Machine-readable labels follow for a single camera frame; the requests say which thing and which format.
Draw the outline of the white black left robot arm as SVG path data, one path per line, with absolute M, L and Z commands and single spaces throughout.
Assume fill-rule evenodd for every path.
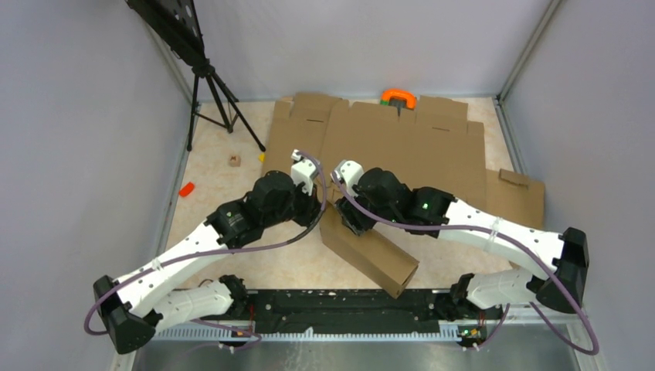
M 290 173 L 270 171 L 257 179 L 243 197 L 223 203 L 188 236 L 149 263 L 120 277 L 104 275 L 93 283 L 97 314 L 119 355 L 139 350 L 157 332 L 207 315 L 243 317 L 246 289 L 234 275 L 196 289 L 179 285 L 216 261 L 237 254 L 276 250 L 305 238 L 327 206 L 321 167 L 298 162 Z

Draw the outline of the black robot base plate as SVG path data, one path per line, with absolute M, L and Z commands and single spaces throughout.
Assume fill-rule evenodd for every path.
M 258 333 L 427 334 L 442 322 L 496 320 L 500 308 L 481 310 L 444 290 L 406 289 L 393 298 L 381 289 L 251 291 L 237 319 Z

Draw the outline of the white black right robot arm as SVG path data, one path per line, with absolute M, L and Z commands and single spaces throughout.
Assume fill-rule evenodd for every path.
M 474 318 L 496 305 L 536 301 L 561 313 L 580 311 L 589 269 L 585 232 L 562 233 L 523 226 L 433 187 L 410 189 L 381 168 L 365 171 L 343 161 L 331 173 L 343 192 L 335 207 L 344 224 L 361 235 L 376 223 L 464 243 L 515 264 L 494 274 L 465 274 L 451 287 L 453 309 Z

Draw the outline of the brown cardboard box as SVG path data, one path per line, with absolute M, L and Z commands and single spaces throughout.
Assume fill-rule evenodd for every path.
M 419 261 L 376 230 L 357 236 L 329 205 L 320 221 L 323 244 L 364 274 L 392 298 L 398 298 L 414 277 Z

